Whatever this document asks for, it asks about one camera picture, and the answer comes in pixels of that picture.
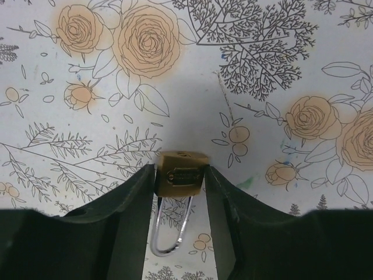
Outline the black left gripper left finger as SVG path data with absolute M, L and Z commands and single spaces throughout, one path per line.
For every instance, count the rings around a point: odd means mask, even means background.
M 64 216 L 1 211 L 2 279 L 141 279 L 154 166 Z

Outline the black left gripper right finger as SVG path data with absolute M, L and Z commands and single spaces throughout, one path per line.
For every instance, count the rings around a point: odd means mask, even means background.
M 293 216 L 205 170 L 219 279 L 371 279 L 372 211 Z

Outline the small brass padlock shackle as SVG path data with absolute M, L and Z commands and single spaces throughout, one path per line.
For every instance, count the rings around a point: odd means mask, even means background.
M 183 242 L 194 196 L 202 188 L 205 169 L 209 165 L 207 155 L 190 151 L 165 151 L 160 154 L 156 167 L 154 194 L 157 197 L 157 210 L 150 238 L 151 252 L 157 257 L 167 257 L 177 251 Z M 181 227 L 174 244 L 160 249 L 159 231 L 166 198 L 187 198 L 186 210 L 182 215 Z

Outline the floral patterned table mat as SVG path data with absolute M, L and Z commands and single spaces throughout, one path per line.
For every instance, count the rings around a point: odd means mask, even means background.
M 289 215 L 372 211 L 372 2 L 1 2 L 1 211 L 64 216 L 165 151 Z M 205 176 L 167 257 L 156 210 L 141 279 L 219 279 Z

